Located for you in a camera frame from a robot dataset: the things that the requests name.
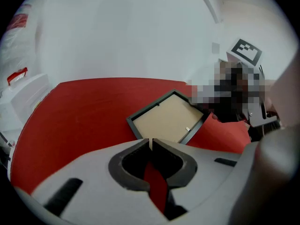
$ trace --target beige backing board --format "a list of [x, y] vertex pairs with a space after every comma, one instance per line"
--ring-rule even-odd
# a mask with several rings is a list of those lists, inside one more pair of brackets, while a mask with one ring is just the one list
[[161, 138], [178, 143], [203, 113], [175, 94], [133, 121], [143, 138]]

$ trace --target red handle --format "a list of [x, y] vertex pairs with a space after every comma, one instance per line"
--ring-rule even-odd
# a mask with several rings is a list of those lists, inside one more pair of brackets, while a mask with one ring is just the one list
[[18, 75], [21, 75], [22, 73], [25, 73], [24, 76], [26, 75], [26, 73], [28, 72], [28, 69], [26, 67], [24, 67], [23, 69], [20, 69], [16, 72], [14, 72], [12, 75], [10, 75], [8, 78], [7, 78], [7, 82], [8, 82], [8, 85], [10, 86], [10, 82], [12, 80], [14, 80]]

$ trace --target red label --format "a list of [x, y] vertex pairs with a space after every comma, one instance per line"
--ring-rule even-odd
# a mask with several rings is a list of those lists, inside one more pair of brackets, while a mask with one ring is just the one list
[[27, 22], [28, 14], [17, 14], [10, 21], [6, 31], [14, 28], [25, 28]]

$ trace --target red surface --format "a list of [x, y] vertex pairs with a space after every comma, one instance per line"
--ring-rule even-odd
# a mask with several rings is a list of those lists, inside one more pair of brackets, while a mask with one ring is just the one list
[[[45, 178], [82, 154], [135, 140], [126, 117], [172, 89], [191, 94], [184, 82], [159, 79], [102, 78], [59, 84], [36, 108], [19, 137], [12, 184], [31, 194]], [[243, 122], [220, 123], [209, 117], [188, 145], [241, 153], [249, 142]]]

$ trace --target red table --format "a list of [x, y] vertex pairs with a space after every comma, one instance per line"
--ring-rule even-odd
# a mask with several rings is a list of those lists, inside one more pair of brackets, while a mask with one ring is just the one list
[[[126, 117], [184, 82], [101, 78], [60, 83], [28, 119], [16, 146], [11, 182], [31, 194], [49, 175], [84, 153], [135, 140]], [[188, 145], [241, 153], [250, 139], [243, 122], [209, 117]]]

